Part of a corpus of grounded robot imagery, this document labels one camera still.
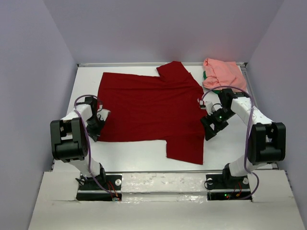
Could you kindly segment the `red t shirt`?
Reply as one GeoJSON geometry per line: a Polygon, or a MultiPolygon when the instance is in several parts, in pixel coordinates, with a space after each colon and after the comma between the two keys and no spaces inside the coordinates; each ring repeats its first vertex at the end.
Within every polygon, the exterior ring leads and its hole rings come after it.
{"type": "Polygon", "coordinates": [[[202,87],[179,61],[157,68],[157,76],[105,72],[98,98],[110,111],[99,141],[166,141],[168,158],[203,163],[205,131],[199,106],[202,87]]]}

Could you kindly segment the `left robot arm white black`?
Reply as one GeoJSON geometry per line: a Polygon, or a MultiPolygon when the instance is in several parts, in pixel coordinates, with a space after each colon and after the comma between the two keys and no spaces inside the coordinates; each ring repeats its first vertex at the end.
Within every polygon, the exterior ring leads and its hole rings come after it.
{"type": "Polygon", "coordinates": [[[106,185],[106,172],[92,158],[90,140],[98,141],[109,113],[97,96],[87,94],[75,99],[68,115],[50,123],[53,158],[74,166],[82,174],[77,181],[95,189],[106,185]]]}

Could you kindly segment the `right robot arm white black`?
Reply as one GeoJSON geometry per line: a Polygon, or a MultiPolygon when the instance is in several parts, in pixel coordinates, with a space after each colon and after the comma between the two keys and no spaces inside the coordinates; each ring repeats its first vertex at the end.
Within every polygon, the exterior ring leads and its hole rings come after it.
{"type": "Polygon", "coordinates": [[[270,163],[283,161],[286,154],[286,127],[274,122],[256,106],[254,99],[245,90],[224,86],[218,93],[221,107],[215,109],[212,102],[199,100],[200,107],[207,115],[201,119],[205,140],[215,137],[228,126],[234,115],[247,126],[245,152],[236,161],[228,163],[221,175],[224,187],[231,188],[255,169],[270,163]]]}

